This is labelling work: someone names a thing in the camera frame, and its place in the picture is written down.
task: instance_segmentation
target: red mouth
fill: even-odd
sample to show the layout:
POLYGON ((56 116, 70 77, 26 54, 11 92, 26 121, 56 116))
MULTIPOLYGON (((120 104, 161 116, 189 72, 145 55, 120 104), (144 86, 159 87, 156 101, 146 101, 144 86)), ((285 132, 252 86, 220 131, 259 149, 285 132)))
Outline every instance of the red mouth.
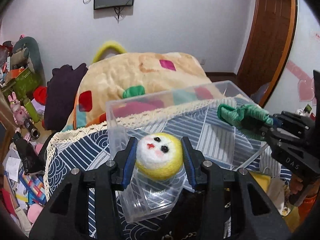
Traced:
POLYGON ((152 143, 147 143, 147 147, 148 147, 148 150, 150 150, 151 148, 154 148, 155 146, 152 143))

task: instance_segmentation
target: metal screw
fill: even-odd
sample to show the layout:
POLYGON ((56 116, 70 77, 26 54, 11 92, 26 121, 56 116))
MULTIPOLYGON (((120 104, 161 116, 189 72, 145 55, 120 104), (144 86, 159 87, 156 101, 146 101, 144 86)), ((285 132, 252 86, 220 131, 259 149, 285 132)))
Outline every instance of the metal screw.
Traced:
POLYGON ((113 165, 115 165, 116 164, 116 162, 114 161, 114 160, 108 160, 108 161, 106 161, 106 165, 108 166, 108 167, 112 167, 113 165))
POLYGON ((71 170, 71 174, 73 174, 73 175, 77 175, 78 173, 79 173, 79 168, 73 168, 72 170, 71 170))
POLYGON ((211 161, 208 161, 208 160, 205 160, 202 164, 203 164, 204 166, 206 166, 206 167, 212 166, 212 162, 211 162, 211 161))
POLYGON ((247 170, 246 168, 240 168, 240 169, 238 170, 238 172, 239 172, 240 174, 242 174, 242 175, 247 175, 247 174, 248 174, 248 170, 247 170))

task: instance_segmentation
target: green basket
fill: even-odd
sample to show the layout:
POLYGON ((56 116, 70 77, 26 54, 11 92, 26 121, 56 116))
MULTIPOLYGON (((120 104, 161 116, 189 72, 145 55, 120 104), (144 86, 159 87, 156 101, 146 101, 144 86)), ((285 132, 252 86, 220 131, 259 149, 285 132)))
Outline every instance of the green basket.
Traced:
POLYGON ((32 73, 27 67, 16 78, 3 86, 1 90, 6 99, 8 99, 8 95, 15 92, 17 99, 22 101, 27 97, 28 92, 33 92, 41 83, 41 76, 38 73, 32 73))

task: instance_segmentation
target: pink bunny toy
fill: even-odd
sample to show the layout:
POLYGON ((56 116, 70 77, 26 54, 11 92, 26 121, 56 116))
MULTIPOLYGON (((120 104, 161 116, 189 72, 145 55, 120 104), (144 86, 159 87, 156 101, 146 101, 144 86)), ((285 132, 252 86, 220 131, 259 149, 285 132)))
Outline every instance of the pink bunny toy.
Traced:
POLYGON ((8 96, 8 100, 10 102, 10 109, 13 113, 14 122, 21 126, 25 119, 27 119, 28 111, 24 106, 20 105, 20 101, 17 99, 16 93, 12 92, 12 96, 8 96))

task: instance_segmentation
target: black eye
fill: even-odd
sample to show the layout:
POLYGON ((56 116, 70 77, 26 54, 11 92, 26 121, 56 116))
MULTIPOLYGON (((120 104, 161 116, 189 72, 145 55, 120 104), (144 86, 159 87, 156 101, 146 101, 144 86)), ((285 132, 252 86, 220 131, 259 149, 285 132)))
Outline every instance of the black eye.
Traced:
POLYGON ((167 153, 169 151, 169 148, 165 145, 162 145, 161 146, 161 151, 164 152, 164 153, 167 153))

